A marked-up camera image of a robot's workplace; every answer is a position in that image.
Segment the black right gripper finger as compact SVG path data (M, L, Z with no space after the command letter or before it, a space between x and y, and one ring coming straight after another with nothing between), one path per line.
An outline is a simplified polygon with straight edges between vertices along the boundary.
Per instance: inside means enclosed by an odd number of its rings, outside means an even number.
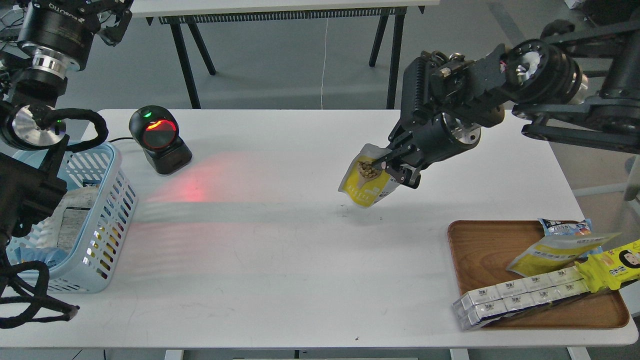
M417 189L421 182L422 166L413 167L409 165L393 166L386 165L386 173L388 173L398 184Z
M371 162L371 166L377 170L386 170L387 172L396 171L421 171L419 165L411 165L405 158L416 154L420 151L419 145L413 141L413 137L406 139L394 140L389 143L385 155Z

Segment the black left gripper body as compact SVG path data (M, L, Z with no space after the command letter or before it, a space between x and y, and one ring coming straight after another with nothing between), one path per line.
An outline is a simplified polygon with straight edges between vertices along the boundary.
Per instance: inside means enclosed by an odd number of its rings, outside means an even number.
M34 0L28 6L17 43L25 54L47 48L71 60L75 71L86 68L98 15L83 13L88 5L82 0Z

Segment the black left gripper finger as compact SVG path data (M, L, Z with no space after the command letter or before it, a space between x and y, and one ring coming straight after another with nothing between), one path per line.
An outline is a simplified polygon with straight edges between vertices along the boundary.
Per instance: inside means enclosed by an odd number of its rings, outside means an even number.
M133 0L103 0L105 11L115 16L113 24L103 27L98 35L103 42L111 47L121 43L132 19L131 7Z

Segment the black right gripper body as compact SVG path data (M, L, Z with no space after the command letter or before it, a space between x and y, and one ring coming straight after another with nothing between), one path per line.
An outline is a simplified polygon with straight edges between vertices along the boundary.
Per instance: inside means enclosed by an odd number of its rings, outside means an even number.
M481 134L480 125L466 124L446 112L423 117L410 111L402 111L390 133L390 142L412 136L420 151L405 157L405 160L423 170L475 148Z

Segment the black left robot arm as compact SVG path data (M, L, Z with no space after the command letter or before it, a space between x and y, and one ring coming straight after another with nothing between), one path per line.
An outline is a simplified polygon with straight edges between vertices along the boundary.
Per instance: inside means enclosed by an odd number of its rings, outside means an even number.
M101 145L105 119L81 108L57 109L66 93L67 72L86 68L94 37L119 44L132 18L131 0L22 0L25 9L16 39L24 57L1 51L1 139L22 151L43 151L39 166L1 155L0 232L2 305L26 305L3 317L3 330L28 322L70 321L78 306L48 295L50 269L40 260L11 264L9 244L50 217L67 192L57 174L67 152Z

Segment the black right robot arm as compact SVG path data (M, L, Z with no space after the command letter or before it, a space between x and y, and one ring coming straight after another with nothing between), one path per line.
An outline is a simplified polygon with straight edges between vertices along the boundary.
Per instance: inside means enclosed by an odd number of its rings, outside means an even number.
M478 60L423 52L403 73L400 117L372 166L416 189L420 171L502 123L509 101L528 121L526 137L638 154L639 27L638 14L578 31L556 20L540 38L499 44Z

